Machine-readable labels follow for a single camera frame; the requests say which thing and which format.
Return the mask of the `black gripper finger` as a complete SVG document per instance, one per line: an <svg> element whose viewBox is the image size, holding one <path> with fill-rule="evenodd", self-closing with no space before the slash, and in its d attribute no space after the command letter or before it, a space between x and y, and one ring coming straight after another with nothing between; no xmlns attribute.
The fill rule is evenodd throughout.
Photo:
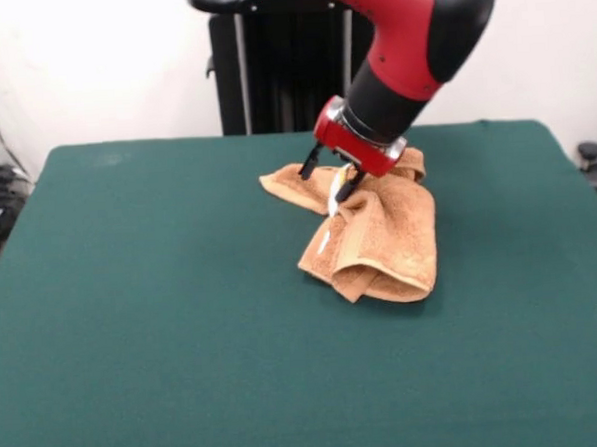
<svg viewBox="0 0 597 447"><path fill-rule="evenodd" d="M359 187L365 177L365 172L355 166L346 166L338 172L339 189L335 194L336 202L343 202L348 199Z"/></svg>
<svg viewBox="0 0 597 447"><path fill-rule="evenodd" d="M322 143L317 142L315 146L311 149L311 152L305 159L302 164L301 169L299 170L299 175L302 180L308 180L314 172L314 169L318 166L319 155L324 149Z"/></svg>

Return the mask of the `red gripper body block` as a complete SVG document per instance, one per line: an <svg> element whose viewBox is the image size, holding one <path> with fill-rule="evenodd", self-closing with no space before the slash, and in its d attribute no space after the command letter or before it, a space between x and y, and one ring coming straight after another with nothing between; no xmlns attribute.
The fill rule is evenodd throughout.
<svg viewBox="0 0 597 447"><path fill-rule="evenodd" d="M399 136L390 145L380 145L366 139L347 123L345 108L339 95L333 95L323 106L314 127L317 141L371 176L388 174L406 150L407 140Z"/></svg>

